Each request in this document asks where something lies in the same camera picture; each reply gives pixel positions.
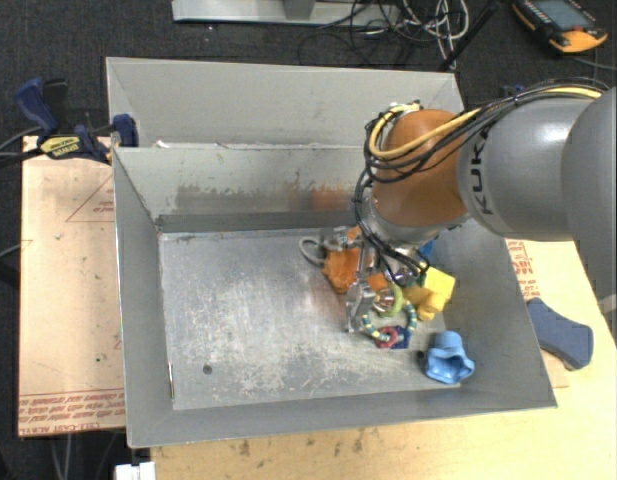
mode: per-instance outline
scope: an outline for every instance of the scratched metal surface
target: scratched metal surface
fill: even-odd
[[[395,102],[463,109],[452,73],[115,57],[106,71],[110,119],[130,114],[142,147],[356,145]]]
[[[341,296],[299,251],[315,231],[161,235],[176,410],[444,387],[415,357],[441,315],[407,350],[345,333]]]

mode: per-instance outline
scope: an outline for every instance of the blue toy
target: blue toy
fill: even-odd
[[[466,357],[461,336],[444,331],[435,336],[424,360],[424,371],[431,379],[444,384],[457,384],[472,375],[475,363]]]

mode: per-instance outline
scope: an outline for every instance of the gray metal bin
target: gray metal bin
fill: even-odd
[[[407,350],[344,333],[299,251],[354,223],[365,123],[406,99],[461,110],[452,75],[109,59],[108,83],[140,132],[113,159],[130,446],[555,405],[507,247],[476,223],[436,241],[455,292]],[[446,328],[476,364],[456,386],[416,357]]]

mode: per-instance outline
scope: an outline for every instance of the orange object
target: orange object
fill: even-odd
[[[419,110],[399,118],[386,137],[384,151],[396,149],[413,139],[434,130],[450,121],[454,114],[445,110]],[[428,151],[442,139],[438,136],[423,144],[416,152]],[[411,158],[411,153],[401,161]],[[429,160],[433,166],[397,183],[377,183],[373,187],[373,204],[377,212],[388,222],[398,226],[431,226],[450,222],[466,213],[455,174],[457,151],[448,155],[442,149]]]
[[[354,240],[359,233],[361,233],[361,230],[358,226],[350,228],[347,231],[348,240]],[[359,252],[359,247],[327,252],[322,272],[337,293],[346,293],[355,282]],[[379,291],[388,286],[388,282],[381,273],[369,276],[366,281],[374,291]]]

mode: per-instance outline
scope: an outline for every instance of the yellow toy block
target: yellow toy block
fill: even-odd
[[[424,285],[415,284],[404,288],[403,294],[417,308],[417,318],[423,322],[428,322],[437,313],[443,311],[444,306],[452,297],[454,288],[454,277],[430,267],[426,273]]]

